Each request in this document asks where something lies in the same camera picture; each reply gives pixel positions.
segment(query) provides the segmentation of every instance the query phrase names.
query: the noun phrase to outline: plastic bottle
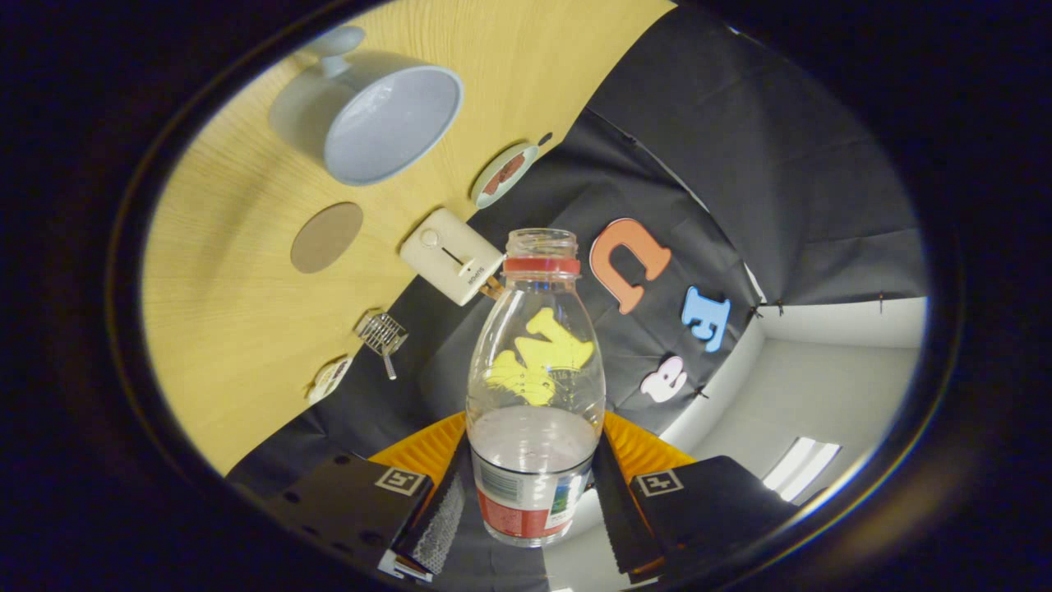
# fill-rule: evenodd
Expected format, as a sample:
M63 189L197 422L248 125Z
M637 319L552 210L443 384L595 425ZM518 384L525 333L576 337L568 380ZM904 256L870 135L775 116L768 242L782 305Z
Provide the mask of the plastic bottle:
M603 361L574 286L576 251L567 230L508 234L506 287L468 373L482 515L493 537L518 547L543 547L569 531L603 429Z

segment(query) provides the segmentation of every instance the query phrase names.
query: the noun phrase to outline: brown coaster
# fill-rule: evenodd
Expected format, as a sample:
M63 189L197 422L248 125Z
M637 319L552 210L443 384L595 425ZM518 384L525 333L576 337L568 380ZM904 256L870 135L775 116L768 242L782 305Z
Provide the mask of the brown coaster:
M312 273L331 265L362 229L362 208L344 202L315 213L292 241L292 266Z

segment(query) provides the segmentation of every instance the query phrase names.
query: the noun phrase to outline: wooden table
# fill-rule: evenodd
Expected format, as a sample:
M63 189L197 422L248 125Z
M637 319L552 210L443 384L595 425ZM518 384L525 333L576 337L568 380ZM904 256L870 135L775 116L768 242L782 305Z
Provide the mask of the wooden table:
M306 388L326 362L357 352L353 324L366 309L388 308L414 275L398 257L412 227L440 205L469 218L471 183L505 147L549 131L541 155L559 144L607 73L672 7L401 0L355 19L363 47L447 66L465 87L438 145L370 186L337 182L267 124L275 97L310 58L275 65L208 123L161 196L142 298L160 387L219 472L307 409ZM289 260L297 232L343 201L364 210L358 238L329 267L298 271Z

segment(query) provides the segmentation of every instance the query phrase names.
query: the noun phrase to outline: bottle label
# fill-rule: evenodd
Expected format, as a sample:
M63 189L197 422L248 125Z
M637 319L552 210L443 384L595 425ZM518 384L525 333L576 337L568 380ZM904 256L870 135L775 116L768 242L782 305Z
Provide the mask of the bottle label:
M488 463L472 449L483 519L509 536L541 538L558 533L573 517L591 460L589 455L576 467L558 473L521 473Z

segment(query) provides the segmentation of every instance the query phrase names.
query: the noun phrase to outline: foam letter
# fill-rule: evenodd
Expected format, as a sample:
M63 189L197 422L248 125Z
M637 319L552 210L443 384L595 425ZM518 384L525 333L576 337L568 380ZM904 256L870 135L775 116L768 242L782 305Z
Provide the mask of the foam letter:
M663 403L679 393L686 382L687 373L683 371L683 359L672 356L658 367L658 372L648 374L643 380L640 390L650 395L654 402Z
M555 321L554 311L544 308L526 324L526 331L543 335L547 342L517 338L515 349L526 366L519 364L514 353L505 350L497 355L486 375L486 383L504 387L522 396L530 405L545 405L555 394L552 370L581 370L595 352L591 342L580 342Z
M705 344L705 351L712 353L723 344L723 334L727 330L727 320L730 318L730 301L716 303L709 301L697 292L693 285L687 289L687 300L683 304L683 325L690 326L690 332Z
M630 285L610 264L610 253L622 244L643 263L647 269L646 277L650 281L658 279L668 266L668 262L672 260L672 250L658 244L643 224L631 218L621 218L610 222L592 243L591 253L588 257L592 272L621 303L619 309L621 314L627 315L643 300L643 286Z

